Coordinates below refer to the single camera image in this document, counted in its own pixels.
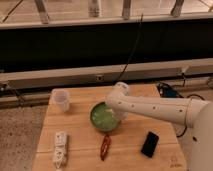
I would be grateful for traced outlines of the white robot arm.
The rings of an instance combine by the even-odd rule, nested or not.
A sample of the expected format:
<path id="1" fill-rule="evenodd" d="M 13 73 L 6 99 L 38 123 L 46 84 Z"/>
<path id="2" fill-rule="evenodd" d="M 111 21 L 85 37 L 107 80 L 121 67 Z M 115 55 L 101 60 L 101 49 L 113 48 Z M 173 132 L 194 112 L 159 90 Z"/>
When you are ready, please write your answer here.
<path id="1" fill-rule="evenodd" d="M 134 113 L 193 129 L 189 171 L 213 171 L 213 102 L 190 98 L 135 97 L 118 82 L 105 103 L 118 120 Z"/>

